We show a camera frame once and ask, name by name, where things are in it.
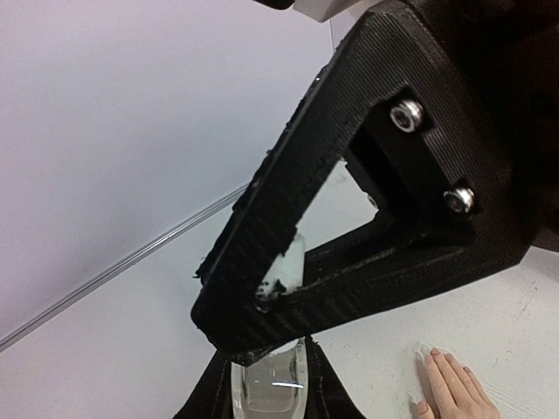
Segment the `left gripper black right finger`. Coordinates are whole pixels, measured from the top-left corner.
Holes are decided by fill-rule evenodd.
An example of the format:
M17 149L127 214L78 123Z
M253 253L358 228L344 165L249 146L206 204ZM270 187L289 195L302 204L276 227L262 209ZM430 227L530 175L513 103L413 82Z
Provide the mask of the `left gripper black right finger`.
M308 366L306 418L362 419L361 411L345 387L320 345L305 338Z

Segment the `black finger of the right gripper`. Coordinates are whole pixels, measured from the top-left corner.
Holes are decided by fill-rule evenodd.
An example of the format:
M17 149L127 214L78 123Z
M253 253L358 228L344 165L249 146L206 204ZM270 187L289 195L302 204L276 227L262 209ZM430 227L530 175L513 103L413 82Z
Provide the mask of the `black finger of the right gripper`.
M265 292L338 161L377 208ZM191 318L248 366L518 264L558 231L558 4L382 1L337 47L197 270Z

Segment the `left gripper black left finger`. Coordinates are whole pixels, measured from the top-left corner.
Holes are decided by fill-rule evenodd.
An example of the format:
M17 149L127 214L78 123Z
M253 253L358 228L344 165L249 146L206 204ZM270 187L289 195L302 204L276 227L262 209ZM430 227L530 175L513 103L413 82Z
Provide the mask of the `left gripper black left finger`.
M215 352L186 403L173 419L230 417L230 363Z

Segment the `clear nail polish bottle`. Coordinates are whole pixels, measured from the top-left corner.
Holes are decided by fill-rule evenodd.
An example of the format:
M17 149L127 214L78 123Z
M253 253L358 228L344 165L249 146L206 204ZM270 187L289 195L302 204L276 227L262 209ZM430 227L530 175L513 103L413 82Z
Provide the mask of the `clear nail polish bottle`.
M302 419L309 373L304 339L279 347L250 367L231 365L231 403L235 418Z

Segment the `white nail polish cap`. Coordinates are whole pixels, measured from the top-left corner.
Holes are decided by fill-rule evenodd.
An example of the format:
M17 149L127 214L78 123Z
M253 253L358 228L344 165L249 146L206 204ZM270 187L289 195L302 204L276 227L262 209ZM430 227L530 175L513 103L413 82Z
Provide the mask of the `white nail polish cap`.
M297 233L284 253L280 253L260 282L255 297L269 302L295 292L303 286L305 238Z

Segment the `person's bare hand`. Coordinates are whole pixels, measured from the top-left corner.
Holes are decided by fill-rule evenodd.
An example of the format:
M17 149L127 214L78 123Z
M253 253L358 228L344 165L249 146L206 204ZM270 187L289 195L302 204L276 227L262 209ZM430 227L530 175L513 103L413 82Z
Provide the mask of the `person's bare hand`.
M450 353L430 349L420 366L424 369L431 400L413 405L415 418L501 418L475 374Z

